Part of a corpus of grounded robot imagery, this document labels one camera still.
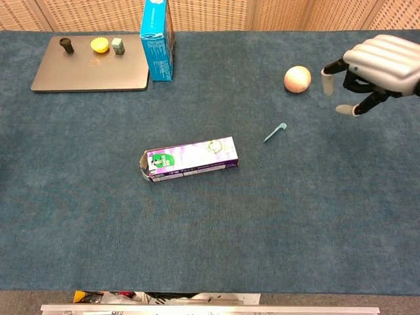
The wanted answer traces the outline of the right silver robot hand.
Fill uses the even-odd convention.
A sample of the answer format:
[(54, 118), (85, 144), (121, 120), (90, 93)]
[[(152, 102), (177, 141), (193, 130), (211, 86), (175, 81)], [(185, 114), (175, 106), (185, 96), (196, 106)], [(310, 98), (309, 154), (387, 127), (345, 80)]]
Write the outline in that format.
[(341, 104), (336, 111), (357, 117), (388, 98), (419, 96), (419, 44), (393, 35), (365, 40), (321, 70), (322, 88), (331, 96), (334, 75), (345, 72), (343, 87), (368, 96), (361, 102)]

